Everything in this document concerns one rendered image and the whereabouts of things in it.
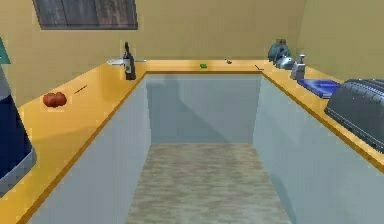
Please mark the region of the dark grey toaster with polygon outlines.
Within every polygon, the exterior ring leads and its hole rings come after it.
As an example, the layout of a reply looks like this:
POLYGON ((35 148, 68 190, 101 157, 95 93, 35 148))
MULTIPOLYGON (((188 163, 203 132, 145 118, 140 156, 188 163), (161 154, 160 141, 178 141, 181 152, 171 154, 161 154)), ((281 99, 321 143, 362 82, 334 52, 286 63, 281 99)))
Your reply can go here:
POLYGON ((324 112, 384 154, 384 79, 349 79, 335 89, 324 112))

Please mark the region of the dark wine bottle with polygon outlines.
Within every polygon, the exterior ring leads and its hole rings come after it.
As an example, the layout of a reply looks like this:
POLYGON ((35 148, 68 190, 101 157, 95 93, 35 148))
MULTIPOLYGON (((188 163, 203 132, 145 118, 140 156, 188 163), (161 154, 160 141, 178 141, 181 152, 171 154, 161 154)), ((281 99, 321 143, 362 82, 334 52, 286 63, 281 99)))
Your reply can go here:
POLYGON ((135 80, 136 72, 134 65, 134 58, 130 53, 129 44, 125 43, 125 53, 123 55, 123 65, 127 80, 135 80))

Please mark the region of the dark framed window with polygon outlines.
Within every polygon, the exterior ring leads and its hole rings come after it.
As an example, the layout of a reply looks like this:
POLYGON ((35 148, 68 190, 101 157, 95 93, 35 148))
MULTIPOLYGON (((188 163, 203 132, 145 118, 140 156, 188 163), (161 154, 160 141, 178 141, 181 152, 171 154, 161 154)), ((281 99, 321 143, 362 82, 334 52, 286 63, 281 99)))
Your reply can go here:
POLYGON ((32 0, 42 30, 137 30, 135 0, 32 0))

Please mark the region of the silver kettle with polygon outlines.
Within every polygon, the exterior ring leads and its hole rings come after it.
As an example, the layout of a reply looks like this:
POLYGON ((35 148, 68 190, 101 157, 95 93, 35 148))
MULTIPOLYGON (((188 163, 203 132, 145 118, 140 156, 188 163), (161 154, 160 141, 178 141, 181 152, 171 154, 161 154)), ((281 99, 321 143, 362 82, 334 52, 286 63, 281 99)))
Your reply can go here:
POLYGON ((291 70, 293 65, 295 64, 295 60, 288 56, 282 56, 277 62, 276 67, 284 70, 291 70))

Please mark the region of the orange top kitchen counter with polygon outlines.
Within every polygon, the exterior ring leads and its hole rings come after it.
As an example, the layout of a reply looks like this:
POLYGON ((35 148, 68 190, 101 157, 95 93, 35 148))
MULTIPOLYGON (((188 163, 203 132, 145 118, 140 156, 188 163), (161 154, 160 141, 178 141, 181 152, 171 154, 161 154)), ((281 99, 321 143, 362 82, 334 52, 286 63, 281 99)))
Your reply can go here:
POLYGON ((20 107, 38 160, 0 198, 0 224, 27 224, 74 174, 83 192, 91 181, 101 189, 98 201, 115 199, 112 143, 142 152, 159 138, 148 107, 133 103, 138 88, 151 77, 189 74, 211 83, 174 96, 222 104, 207 114, 186 110, 203 123, 202 139, 249 138, 297 224, 384 224, 384 154, 328 117, 326 101, 288 71, 267 60, 149 60, 136 72, 128 81, 122 68, 104 63, 60 86, 66 105, 53 109, 34 99, 20 107))

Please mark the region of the dark blue appliance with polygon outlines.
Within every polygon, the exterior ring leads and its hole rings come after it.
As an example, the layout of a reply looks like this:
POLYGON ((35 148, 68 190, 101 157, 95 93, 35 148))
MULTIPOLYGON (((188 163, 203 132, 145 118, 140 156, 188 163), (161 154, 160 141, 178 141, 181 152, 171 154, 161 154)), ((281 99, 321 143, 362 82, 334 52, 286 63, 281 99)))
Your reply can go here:
POLYGON ((37 155, 0 66, 0 198, 36 164, 37 155))

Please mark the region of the silver knife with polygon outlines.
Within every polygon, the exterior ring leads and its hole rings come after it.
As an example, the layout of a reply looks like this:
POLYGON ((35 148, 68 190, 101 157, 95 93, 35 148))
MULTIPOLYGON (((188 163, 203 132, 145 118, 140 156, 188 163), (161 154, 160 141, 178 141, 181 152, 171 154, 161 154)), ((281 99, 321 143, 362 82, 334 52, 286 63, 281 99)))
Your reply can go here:
MULTIPOLYGON (((145 59, 135 59, 135 62, 147 62, 147 60, 145 59)), ((123 59, 111 59, 111 60, 108 60, 107 63, 109 65, 123 65, 123 59)))

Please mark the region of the red tomato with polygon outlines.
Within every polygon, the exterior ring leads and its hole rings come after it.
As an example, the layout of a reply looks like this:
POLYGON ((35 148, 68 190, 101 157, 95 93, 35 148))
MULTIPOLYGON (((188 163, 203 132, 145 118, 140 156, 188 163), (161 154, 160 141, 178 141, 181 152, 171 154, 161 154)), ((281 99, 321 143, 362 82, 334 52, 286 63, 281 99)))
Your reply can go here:
POLYGON ((64 106, 67 103, 67 98, 62 92, 47 93, 43 96, 43 103, 47 107, 56 108, 64 106))

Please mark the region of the blue book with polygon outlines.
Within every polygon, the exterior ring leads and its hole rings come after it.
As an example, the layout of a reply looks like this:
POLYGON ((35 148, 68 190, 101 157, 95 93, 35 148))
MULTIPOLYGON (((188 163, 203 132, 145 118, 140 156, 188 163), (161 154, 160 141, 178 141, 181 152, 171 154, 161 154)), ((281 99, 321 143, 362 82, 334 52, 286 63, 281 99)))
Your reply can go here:
POLYGON ((316 96, 329 99, 340 84, 331 79, 298 79, 297 83, 316 96))

